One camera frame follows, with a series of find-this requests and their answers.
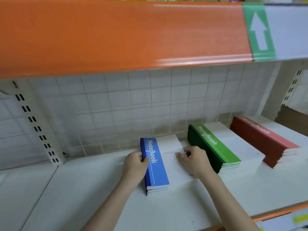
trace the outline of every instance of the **hand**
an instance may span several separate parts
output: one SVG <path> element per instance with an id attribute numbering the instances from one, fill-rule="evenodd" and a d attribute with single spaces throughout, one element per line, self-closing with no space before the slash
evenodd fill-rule
<path id="1" fill-rule="evenodd" d="M 144 158 L 142 161 L 142 153 L 140 151 L 130 153 L 125 158 L 121 180 L 127 182 L 135 189 L 144 178 L 148 169 L 149 161 L 149 157 Z"/>
<path id="2" fill-rule="evenodd" d="M 182 154 L 178 152 L 176 156 L 183 163 L 183 165 L 197 178 L 205 177 L 211 178 L 217 175 L 210 165 L 208 156 L 206 152 L 197 146 L 187 146 L 184 150 L 190 153 L 188 157 L 187 154 Z"/>

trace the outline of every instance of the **stack of blue notebooks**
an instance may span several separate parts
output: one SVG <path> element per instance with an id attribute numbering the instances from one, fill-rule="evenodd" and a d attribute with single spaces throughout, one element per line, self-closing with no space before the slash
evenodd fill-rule
<path id="1" fill-rule="evenodd" d="M 159 138 L 141 138 L 142 158 L 150 157 L 144 177 L 147 195 L 166 191 L 193 180 L 176 157 L 185 151 L 176 135 Z"/>

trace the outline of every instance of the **green sign with arrow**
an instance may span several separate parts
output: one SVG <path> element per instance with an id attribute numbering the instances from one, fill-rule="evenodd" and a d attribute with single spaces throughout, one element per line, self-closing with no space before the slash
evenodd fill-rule
<path id="1" fill-rule="evenodd" d="M 256 62 L 276 60 L 275 47 L 264 5 L 243 3 L 243 9 L 253 59 Z"/>

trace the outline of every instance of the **orange strip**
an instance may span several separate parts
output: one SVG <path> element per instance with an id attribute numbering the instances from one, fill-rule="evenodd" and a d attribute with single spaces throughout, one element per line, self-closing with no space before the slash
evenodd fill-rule
<path id="1" fill-rule="evenodd" d="M 0 0 L 0 78 L 251 62 L 240 4 Z"/>
<path id="2" fill-rule="evenodd" d="M 308 201 L 304 202 L 304 203 L 300 203 L 300 204 L 295 204 L 295 205 L 292 205 L 292 206 L 289 206 L 289 207 L 285 207 L 285 208 L 282 208 L 282 209 L 278 209 L 278 210 L 275 210 L 275 211 L 272 211 L 272 212 L 269 212 L 269 213 L 266 213 L 266 214 L 257 215 L 257 216 L 254 216 L 252 219 L 253 219 L 254 222 L 265 221 L 265 220 L 268 220 L 268 219 L 271 219 L 271 218 L 275 218 L 275 217 L 278 217 L 278 216 L 282 216 L 282 215 L 285 215 L 285 214 L 288 214 L 288 213 L 291 213 L 291 212 L 295 212 L 295 211 L 298 211 L 298 210 L 303 210 L 303 209 L 306 209 L 306 208 L 308 208 Z M 220 227 L 216 227 L 216 228 L 204 229 L 203 231 L 225 231 L 225 228 L 220 226 Z"/>

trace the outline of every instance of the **arrow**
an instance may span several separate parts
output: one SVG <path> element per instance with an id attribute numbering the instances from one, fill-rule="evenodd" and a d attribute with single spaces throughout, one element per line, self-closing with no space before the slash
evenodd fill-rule
<path id="1" fill-rule="evenodd" d="M 260 17 L 256 12 L 253 14 L 250 30 L 254 31 L 256 34 L 259 50 L 260 51 L 268 50 L 264 34 L 264 31 L 266 31 L 267 28 L 265 27 L 265 25 L 263 24 L 262 20 L 260 19 Z"/>

